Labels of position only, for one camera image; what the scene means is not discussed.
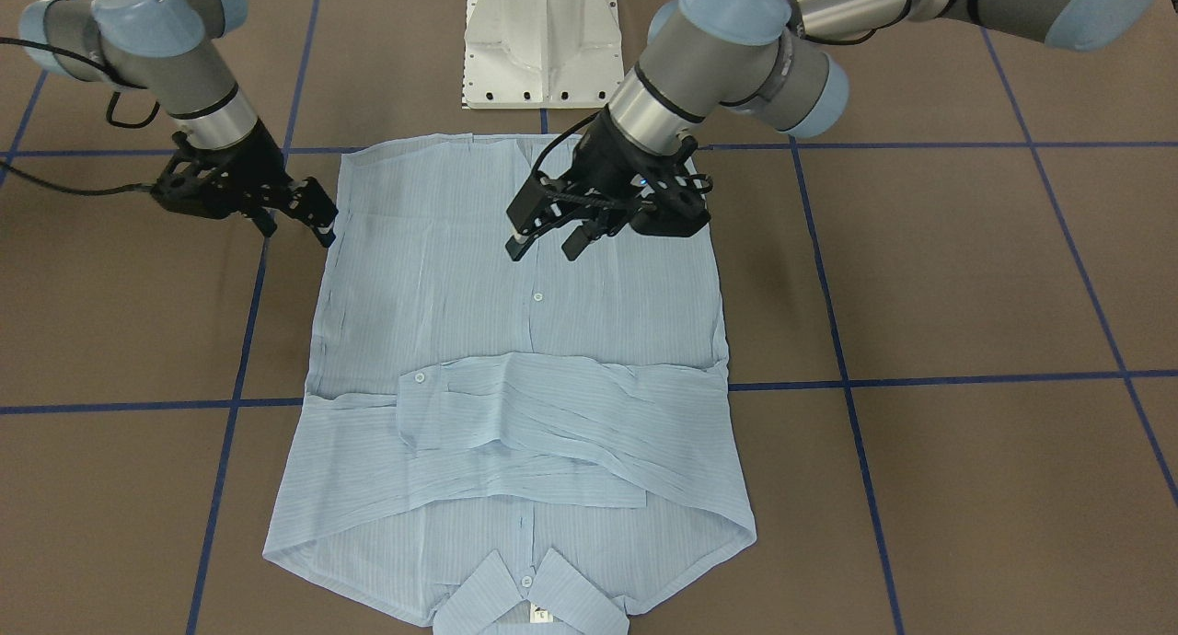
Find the clothing label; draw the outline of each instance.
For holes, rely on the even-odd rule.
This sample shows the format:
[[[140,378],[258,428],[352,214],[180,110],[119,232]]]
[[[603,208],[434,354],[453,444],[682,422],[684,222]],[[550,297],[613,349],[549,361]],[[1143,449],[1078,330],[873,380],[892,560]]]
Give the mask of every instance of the clothing label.
[[[543,609],[536,603],[528,603],[531,609],[528,610],[528,615],[531,617],[531,623],[552,623],[552,613]]]

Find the grid line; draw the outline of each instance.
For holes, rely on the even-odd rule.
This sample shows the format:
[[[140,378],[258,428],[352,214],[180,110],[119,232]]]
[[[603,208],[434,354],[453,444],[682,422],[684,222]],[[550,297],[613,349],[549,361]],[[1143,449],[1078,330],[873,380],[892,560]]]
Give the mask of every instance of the grid line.
[[[1178,378],[1178,368],[1150,368],[1143,371],[1129,371],[1133,379]],[[973,375],[973,376],[893,376],[893,378],[868,378],[847,381],[852,389],[885,389],[902,386],[952,386],[967,384],[1023,384],[1053,382],[1085,382],[1100,379],[1121,379],[1119,371],[1090,371],[1070,373],[1008,373],[1008,375]],[[823,389],[842,389],[841,379],[787,381],[787,382],[736,382],[728,384],[728,391],[814,391]],[[237,397],[232,399],[205,401],[135,401],[123,403],[62,403],[49,405],[0,405],[0,416],[26,415],[70,415],[102,414],[128,411],[165,411],[165,410],[224,410],[229,408],[291,408],[302,405],[303,397]]]
[[[880,520],[879,505],[875,501],[875,485],[872,482],[871,464],[867,462],[867,448],[863,444],[862,429],[859,425],[859,412],[855,409],[855,395],[851,386],[851,376],[847,372],[847,359],[842,352],[842,339],[839,336],[839,323],[834,315],[834,300],[830,298],[830,285],[826,278],[826,267],[822,263],[822,249],[818,239],[818,226],[814,224],[814,211],[809,203],[809,192],[806,186],[806,172],[802,170],[801,153],[796,147],[796,141],[789,139],[789,156],[794,161],[794,173],[798,178],[798,190],[802,199],[802,211],[806,212],[806,229],[809,232],[810,245],[814,250],[814,267],[818,271],[819,285],[822,287],[822,299],[826,302],[826,315],[830,324],[830,342],[834,345],[834,358],[839,364],[839,378],[842,388],[842,398],[847,404],[847,421],[851,424],[851,434],[855,441],[855,455],[859,456],[859,474],[863,482],[863,494],[867,497],[867,510],[872,518],[872,530],[875,534],[875,548],[880,556],[880,568],[884,573],[884,583],[887,588],[888,604],[892,608],[892,623],[896,635],[904,635],[904,616],[900,613],[900,598],[895,591],[895,580],[892,576],[892,561],[887,553],[887,541],[884,537],[884,523]]]
[[[294,126],[298,121],[299,101],[303,98],[303,86],[306,82],[306,68],[311,59],[311,45],[315,44],[315,28],[319,15],[319,1],[311,0],[311,13],[307,19],[306,37],[303,40],[303,57],[299,60],[298,78],[294,81],[294,94],[291,98],[291,111],[286,120],[286,135],[283,139],[283,164],[290,159],[291,141],[294,139]],[[233,385],[233,401],[240,402],[245,390],[245,376],[249,370],[250,350],[253,344],[253,330],[258,320],[258,309],[262,304],[262,290],[266,279],[266,257],[270,250],[270,239],[262,242],[262,252],[258,258],[258,270],[253,283],[253,296],[250,300],[250,316],[246,319],[245,338],[241,342],[241,363],[238,368],[237,379]],[[200,563],[197,567],[197,577],[192,589],[192,603],[188,608],[188,623],[186,635],[196,635],[197,623],[200,617],[200,604],[204,597],[205,580],[209,574],[209,563],[212,556],[212,545],[217,535],[217,518],[220,512],[220,501],[225,488],[225,476],[229,471],[229,462],[233,451],[233,434],[237,429],[237,417],[240,405],[232,405],[225,422],[225,435],[221,444],[221,455],[217,467],[217,478],[213,484],[213,495],[209,507],[209,523],[205,528],[205,540],[200,549]]]
[[[1088,271],[1084,266],[1084,260],[1080,258],[1080,250],[1076,245],[1072,231],[1067,227],[1067,220],[1064,219],[1064,210],[1060,207],[1054,187],[1052,187],[1051,178],[1047,177],[1047,170],[1043,165],[1043,158],[1039,157],[1039,148],[1035,146],[1034,140],[1031,139],[1031,131],[1027,128],[1026,119],[1023,117],[1023,111],[1019,108],[1018,99],[1014,98],[1014,90],[1012,88],[1008,78],[1006,78],[1006,72],[1002,70],[1002,64],[998,58],[998,52],[995,51],[992,40],[990,40],[990,32],[986,31],[985,27],[980,27],[979,31],[981,32],[981,39],[986,42],[986,48],[990,52],[991,60],[993,60],[994,68],[998,70],[998,78],[1000,78],[1002,90],[1006,91],[1006,97],[1010,99],[1011,107],[1014,111],[1014,118],[1019,123],[1019,128],[1023,128],[1023,135],[1026,137],[1027,148],[1031,150],[1031,157],[1034,158],[1035,168],[1039,170],[1039,178],[1043,179],[1044,190],[1047,191],[1047,199],[1051,201],[1051,207],[1055,212],[1055,219],[1059,220],[1060,232],[1064,233],[1064,239],[1067,242],[1067,250],[1072,253],[1076,269],[1080,274],[1080,279],[1084,282],[1085,290],[1088,292],[1088,299],[1092,300],[1092,307],[1097,315],[1097,319],[1100,322],[1100,329],[1104,331],[1105,338],[1108,342],[1108,349],[1112,351],[1112,356],[1117,362],[1118,373],[1125,383],[1125,390],[1129,391],[1130,401],[1133,403],[1133,409],[1137,411],[1137,418],[1141,424],[1141,429],[1144,430],[1145,437],[1150,443],[1150,448],[1153,450],[1153,457],[1157,459],[1158,469],[1162,471],[1162,477],[1166,482],[1166,488],[1170,489],[1170,497],[1174,505],[1178,507],[1178,485],[1174,484],[1173,474],[1171,474],[1170,465],[1166,463],[1165,455],[1162,452],[1162,447],[1158,444],[1158,439],[1153,434],[1153,426],[1150,424],[1150,417],[1145,414],[1145,408],[1141,405],[1140,397],[1137,395],[1137,389],[1133,386],[1132,376],[1129,372],[1129,368],[1125,365],[1125,358],[1120,353],[1119,346],[1117,346],[1117,339],[1113,337],[1112,326],[1108,324],[1108,318],[1105,316],[1104,307],[1100,306],[1100,299],[1097,296],[1096,286],[1088,277]]]
[[[25,132],[28,131],[28,124],[33,121],[33,110],[37,107],[38,99],[41,98],[41,90],[45,86],[46,78],[48,78],[48,72],[41,70],[41,73],[37,77],[37,82],[33,85],[33,92],[28,97],[28,102],[25,104],[25,112],[20,117],[20,124],[16,126],[16,133],[12,137],[12,144],[8,145],[8,152],[4,153],[4,160],[12,164],[16,157],[20,156],[20,141],[25,139]],[[0,187],[4,187],[4,183],[8,179],[8,171],[0,171]]]
[[[549,131],[548,112],[541,110],[540,132]],[[1172,150],[1178,141],[800,141],[796,150]],[[366,150],[365,145],[291,145],[286,153],[352,153]],[[790,150],[788,141],[715,141],[702,145],[701,152],[772,152]],[[101,157],[171,157],[173,150],[12,150],[11,157],[21,158],[101,158]]]

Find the white metal pedestal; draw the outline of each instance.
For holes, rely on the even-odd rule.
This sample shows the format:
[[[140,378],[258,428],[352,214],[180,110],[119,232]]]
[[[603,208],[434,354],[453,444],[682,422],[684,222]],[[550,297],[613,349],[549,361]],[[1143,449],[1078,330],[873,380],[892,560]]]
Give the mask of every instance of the white metal pedestal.
[[[464,107],[602,107],[622,82],[617,0],[466,0]]]

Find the folded shirt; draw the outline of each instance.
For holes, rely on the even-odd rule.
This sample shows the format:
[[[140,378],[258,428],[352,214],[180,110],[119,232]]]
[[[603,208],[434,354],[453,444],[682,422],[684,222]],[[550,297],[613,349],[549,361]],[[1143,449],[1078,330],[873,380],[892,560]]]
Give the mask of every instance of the folded shirt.
[[[263,556],[439,635],[626,633],[756,536],[707,231],[569,263],[569,225],[512,263],[504,210],[548,140],[418,137],[340,168]]]

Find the cable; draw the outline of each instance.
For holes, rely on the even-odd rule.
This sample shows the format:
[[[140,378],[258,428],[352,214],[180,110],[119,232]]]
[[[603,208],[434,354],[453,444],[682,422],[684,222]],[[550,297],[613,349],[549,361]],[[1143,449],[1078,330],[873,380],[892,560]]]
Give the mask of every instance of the cable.
[[[121,80],[121,77],[119,77],[119,73],[114,71],[113,66],[99,64],[99,61],[93,61],[88,59],[88,57],[81,55],[81,53],[66,51],[66,48],[59,48],[55,47],[55,45],[31,42],[29,40],[18,40],[15,37],[0,37],[0,44],[22,45],[25,48],[38,48],[38,51],[51,52],[53,55],[67,57],[71,60],[77,60],[84,65],[93,66],[94,70],[99,70],[99,72],[105,73],[112,81]]]
[[[805,35],[802,37],[802,39],[808,40],[808,42],[821,44],[821,45],[859,45],[866,42],[866,40],[872,39],[872,37],[875,37],[875,32],[879,31],[880,31],[879,27],[872,27],[871,31],[867,31],[865,35],[855,37],[855,39],[853,40],[828,40],[815,35]]]
[[[135,183],[135,185],[123,185],[118,187],[97,187],[97,190],[95,187],[67,187],[46,181],[46,179],[38,178],[37,174],[26,173],[25,171],[18,168],[18,166],[8,164],[8,161],[0,161],[0,171],[8,171],[12,174],[16,174],[18,178],[34,183],[37,186],[47,187],[47,190],[58,191],[58,193],[68,193],[71,196],[114,196],[117,193],[127,193],[127,191],[152,190],[152,185],[150,185],[150,183]]]
[[[143,120],[141,123],[135,123],[135,124],[120,123],[120,120],[115,120],[114,119],[114,106],[118,106],[119,99],[121,99],[121,98],[123,98],[123,93],[120,93],[120,91],[114,91],[114,93],[111,94],[111,102],[106,104],[106,124],[110,124],[112,127],[118,127],[118,128],[144,128],[144,127],[147,126],[147,124],[151,124],[152,120],[155,119],[155,115],[159,115],[159,101],[157,101],[155,106],[152,107],[151,114],[147,115],[146,120]]]
[[[536,158],[536,164],[531,166],[531,174],[532,174],[532,177],[535,177],[536,173],[540,173],[540,166],[541,166],[541,164],[543,164],[544,158],[548,157],[548,153],[552,152],[552,150],[556,147],[556,145],[561,145],[564,140],[568,140],[569,137],[571,137],[573,134],[575,134],[577,131],[581,131],[581,128],[584,128],[585,126],[588,126],[589,123],[593,123],[593,120],[595,118],[597,118],[597,112],[601,112],[601,111],[593,112],[593,114],[589,115],[588,118],[585,118],[583,120],[580,120],[580,123],[577,123],[577,124],[573,124],[571,127],[565,128],[565,131],[564,131],[563,134],[556,137],[556,140],[550,141],[550,144],[548,144],[547,147],[544,147],[542,150],[542,152],[540,153],[540,157]]]

